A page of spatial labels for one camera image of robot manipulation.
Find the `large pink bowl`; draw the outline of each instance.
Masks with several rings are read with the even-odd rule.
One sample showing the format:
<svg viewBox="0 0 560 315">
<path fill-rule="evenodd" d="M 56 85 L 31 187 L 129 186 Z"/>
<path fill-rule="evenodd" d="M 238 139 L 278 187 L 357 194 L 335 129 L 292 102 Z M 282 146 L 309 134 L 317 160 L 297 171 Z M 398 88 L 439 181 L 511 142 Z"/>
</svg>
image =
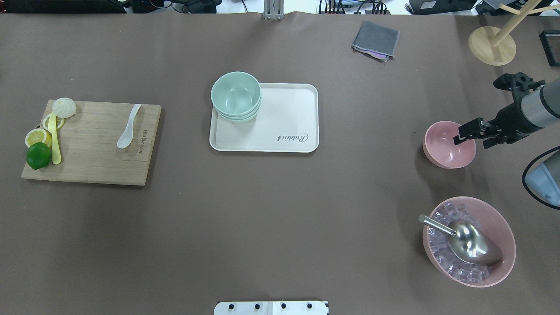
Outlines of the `large pink bowl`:
<svg viewBox="0 0 560 315">
<path fill-rule="evenodd" d="M 431 125 L 424 135 L 422 148 L 428 160 L 444 169 L 462 168 L 474 159 L 477 144 L 469 140 L 456 146 L 453 137 L 459 134 L 460 124 L 441 121 Z"/>
<path fill-rule="evenodd" d="M 511 272 L 514 267 L 516 257 L 516 247 L 514 234 L 511 232 L 509 224 L 506 219 L 491 205 L 482 200 L 473 197 L 453 197 L 440 203 L 431 213 L 430 216 L 443 204 L 453 202 L 455 205 L 465 205 L 471 215 L 476 221 L 480 223 L 480 231 L 484 233 L 491 241 L 496 243 L 503 252 L 503 259 L 501 262 L 492 267 L 490 276 L 479 283 L 464 283 L 449 275 L 437 263 L 436 257 L 430 250 L 430 243 L 428 241 L 428 227 L 424 226 L 422 232 L 422 240 L 424 243 L 424 250 L 428 258 L 436 268 L 441 271 L 448 278 L 453 279 L 461 284 L 472 286 L 475 288 L 486 288 L 488 286 L 496 285 L 502 282 Z"/>
</svg>

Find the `white metal bracket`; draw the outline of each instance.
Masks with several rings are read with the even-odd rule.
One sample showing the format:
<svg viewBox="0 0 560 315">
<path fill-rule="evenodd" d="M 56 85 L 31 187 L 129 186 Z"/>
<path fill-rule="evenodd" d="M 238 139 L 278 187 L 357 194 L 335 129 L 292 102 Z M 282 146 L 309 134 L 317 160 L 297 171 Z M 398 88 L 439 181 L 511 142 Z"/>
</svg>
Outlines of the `white metal bracket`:
<svg viewBox="0 0 560 315">
<path fill-rule="evenodd" d="M 214 315 L 329 315 L 326 301 L 220 302 Z"/>
<path fill-rule="evenodd" d="M 284 0 L 264 0 L 265 20 L 284 20 Z"/>
</svg>

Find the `wooden cutting board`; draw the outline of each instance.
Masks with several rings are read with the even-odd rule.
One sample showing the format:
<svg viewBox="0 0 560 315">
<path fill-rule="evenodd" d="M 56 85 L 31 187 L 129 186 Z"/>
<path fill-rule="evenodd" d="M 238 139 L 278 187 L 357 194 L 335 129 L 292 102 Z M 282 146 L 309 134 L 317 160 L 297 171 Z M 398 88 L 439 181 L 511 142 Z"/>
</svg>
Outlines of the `wooden cutting board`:
<svg viewBox="0 0 560 315">
<path fill-rule="evenodd" d="M 43 118 L 50 112 L 49 100 Z M 161 106 L 142 104 L 134 120 L 130 145 L 116 142 L 134 104 L 77 101 L 77 113 L 58 130 L 62 162 L 34 170 L 27 163 L 21 177 L 61 182 L 146 184 Z"/>
</svg>

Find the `gray cloth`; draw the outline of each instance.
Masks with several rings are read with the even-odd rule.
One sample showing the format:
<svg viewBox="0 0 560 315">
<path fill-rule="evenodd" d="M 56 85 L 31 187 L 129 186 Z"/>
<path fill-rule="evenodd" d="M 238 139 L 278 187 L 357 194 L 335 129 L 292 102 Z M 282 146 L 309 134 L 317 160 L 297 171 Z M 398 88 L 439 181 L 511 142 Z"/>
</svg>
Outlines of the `gray cloth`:
<svg viewBox="0 0 560 315">
<path fill-rule="evenodd" d="M 389 57 L 395 57 L 399 33 L 399 30 L 364 21 L 352 43 L 352 48 L 386 62 Z"/>
</svg>

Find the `brown table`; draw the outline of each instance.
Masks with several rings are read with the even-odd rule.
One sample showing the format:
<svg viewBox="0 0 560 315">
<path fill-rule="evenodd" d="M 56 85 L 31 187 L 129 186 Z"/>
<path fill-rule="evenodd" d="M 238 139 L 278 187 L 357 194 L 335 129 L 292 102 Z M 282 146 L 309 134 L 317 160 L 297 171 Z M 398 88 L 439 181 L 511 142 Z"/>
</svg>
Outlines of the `brown table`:
<svg viewBox="0 0 560 315">
<path fill-rule="evenodd" d="M 350 48 L 363 20 L 401 31 L 396 59 Z M 560 75 L 528 17 L 514 61 L 491 67 L 469 33 L 507 17 L 262 15 L 0 16 L 0 313 L 212 314 L 218 301 L 321 299 L 331 314 L 552 314 L 560 309 L 560 212 L 523 168 L 560 125 L 444 170 L 423 155 L 435 121 L 491 119 L 511 102 L 492 81 Z M 242 70 L 314 85 L 311 154 L 218 152 L 209 93 Z M 160 104 L 145 187 L 20 178 L 23 137 L 49 99 Z M 473 289 L 428 260 L 417 217 L 453 196 L 493 205 L 517 241 L 511 275 Z"/>
</svg>

